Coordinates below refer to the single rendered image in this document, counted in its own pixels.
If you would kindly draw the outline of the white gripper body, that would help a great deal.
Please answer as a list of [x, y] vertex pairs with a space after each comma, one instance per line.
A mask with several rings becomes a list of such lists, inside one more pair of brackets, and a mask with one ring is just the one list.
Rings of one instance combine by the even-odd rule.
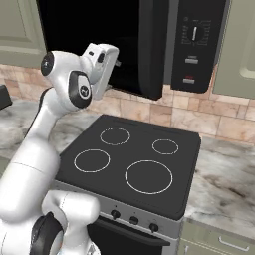
[[119, 49], [113, 45], [100, 44], [105, 54], [100, 70], [100, 77], [93, 85], [93, 99], [100, 100], [107, 88], [111, 73], [118, 58]]

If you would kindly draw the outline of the black microwave oven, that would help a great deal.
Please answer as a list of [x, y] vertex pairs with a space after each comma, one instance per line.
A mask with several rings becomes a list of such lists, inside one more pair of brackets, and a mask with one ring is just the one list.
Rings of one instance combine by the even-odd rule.
[[[228, 0], [169, 0], [163, 86], [203, 94], [219, 52]], [[89, 44], [120, 52], [110, 85], [141, 96], [138, 80], [139, 0], [37, 0], [46, 49], [81, 55]], [[191, 41], [197, 26], [196, 41]], [[186, 64], [197, 59], [198, 64]], [[195, 80], [186, 84], [183, 78]]]

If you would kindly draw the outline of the black microwave door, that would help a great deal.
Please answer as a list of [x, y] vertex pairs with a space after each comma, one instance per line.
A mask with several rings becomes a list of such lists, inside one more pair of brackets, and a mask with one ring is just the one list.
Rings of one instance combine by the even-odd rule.
[[141, 95], [162, 97], [169, 0], [139, 0], [138, 80]]

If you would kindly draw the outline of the sage green cupboard door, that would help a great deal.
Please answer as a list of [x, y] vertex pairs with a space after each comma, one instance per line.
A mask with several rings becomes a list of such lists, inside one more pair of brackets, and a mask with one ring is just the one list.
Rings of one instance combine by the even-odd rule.
[[255, 0], [231, 0], [213, 93], [255, 100]]
[[0, 64], [40, 68], [45, 54], [37, 0], [0, 0]]

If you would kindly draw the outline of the black oven door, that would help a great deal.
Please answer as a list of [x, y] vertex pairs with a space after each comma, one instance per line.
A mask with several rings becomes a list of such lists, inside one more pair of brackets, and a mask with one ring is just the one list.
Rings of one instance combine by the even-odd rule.
[[161, 255], [161, 246], [150, 246], [109, 231], [96, 223], [88, 226], [91, 239], [102, 255]]

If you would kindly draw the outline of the black hob with oven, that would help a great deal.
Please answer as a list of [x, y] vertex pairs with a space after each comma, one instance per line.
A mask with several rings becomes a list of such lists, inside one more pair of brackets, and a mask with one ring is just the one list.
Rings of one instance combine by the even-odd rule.
[[196, 132], [102, 115], [61, 153], [55, 186], [96, 197], [99, 218], [169, 241], [161, 255], [177, 255], [200, 145]]

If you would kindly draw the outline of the black box-shaped appliance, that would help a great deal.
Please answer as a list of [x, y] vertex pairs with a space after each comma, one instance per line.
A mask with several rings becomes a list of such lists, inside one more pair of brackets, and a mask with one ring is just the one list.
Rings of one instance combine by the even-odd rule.
[[0, 110], [12, 105], [12, 101], [5, 85], [0, 85]]

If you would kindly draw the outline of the sage green drawer front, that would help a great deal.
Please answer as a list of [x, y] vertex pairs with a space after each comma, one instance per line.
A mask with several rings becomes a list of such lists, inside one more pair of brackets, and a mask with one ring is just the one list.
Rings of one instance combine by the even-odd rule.
[[[248, 252], [221, 244], [218, 237], [237, 246], [250, 246]], [[212, 224], [202, 223], [192, 219], [186, 219], [183, 223], [181, 234], [183, 243], [191, 244], [204, 252], [212, 252], [215, 255], [255, 255], [255, 228], [246, 230], [239, 223], [225, 223], [215, 221]]]

